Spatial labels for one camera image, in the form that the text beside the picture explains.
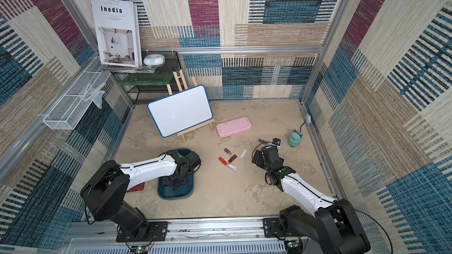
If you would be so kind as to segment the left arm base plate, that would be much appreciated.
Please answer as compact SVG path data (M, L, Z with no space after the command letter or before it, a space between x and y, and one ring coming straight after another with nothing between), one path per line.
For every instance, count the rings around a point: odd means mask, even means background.
M166 221L145 222L135 230L119 226L116 242L162 242L165 241L167 227Z

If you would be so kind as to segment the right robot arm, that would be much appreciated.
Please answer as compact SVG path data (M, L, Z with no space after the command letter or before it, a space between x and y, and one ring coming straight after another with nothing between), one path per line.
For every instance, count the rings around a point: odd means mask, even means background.
M364 254L371 244L355 209L313 188L293 168L284 165L278 146L263 145L252 153L252 163L266 172L266 182L292 196L301 206L280 212L282 230L317 242L325 254Z

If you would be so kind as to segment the white usb flash drive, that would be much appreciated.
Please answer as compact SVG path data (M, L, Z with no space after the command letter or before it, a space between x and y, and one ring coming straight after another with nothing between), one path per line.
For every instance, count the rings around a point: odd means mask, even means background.
M243 152L241 153L240 157L245 158L247 152L248 152L248 150L244 149Z

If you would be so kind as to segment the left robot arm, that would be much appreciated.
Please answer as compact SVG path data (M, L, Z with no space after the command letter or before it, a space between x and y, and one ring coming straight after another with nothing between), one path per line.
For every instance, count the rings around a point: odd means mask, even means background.
M158 181L158 196L181 199L194 189L194 174L201 166L198 154L189 149L171 150L154 159L101 165L81 189L81 197L97 222L112 221L119 227L117 241L149 241L156 234L146 216L124 200L125 194L142 183Z

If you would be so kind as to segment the lilac white usb drive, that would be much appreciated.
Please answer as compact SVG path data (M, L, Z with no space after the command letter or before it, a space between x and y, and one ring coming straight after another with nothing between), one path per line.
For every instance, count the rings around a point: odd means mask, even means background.
M228 163L228 164L227 164L227 167L229 167L230 169L232 169L232 170L234 170L234 171L237 170L237 167L234 166L234 165L232 165L231 163Z

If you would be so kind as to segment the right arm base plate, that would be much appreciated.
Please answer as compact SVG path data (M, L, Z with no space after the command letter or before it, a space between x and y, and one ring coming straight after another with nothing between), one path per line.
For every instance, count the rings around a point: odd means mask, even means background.
M264 218L262 220L264 236L266 238L286 239L293 236L287 229L284 229L279 218Z

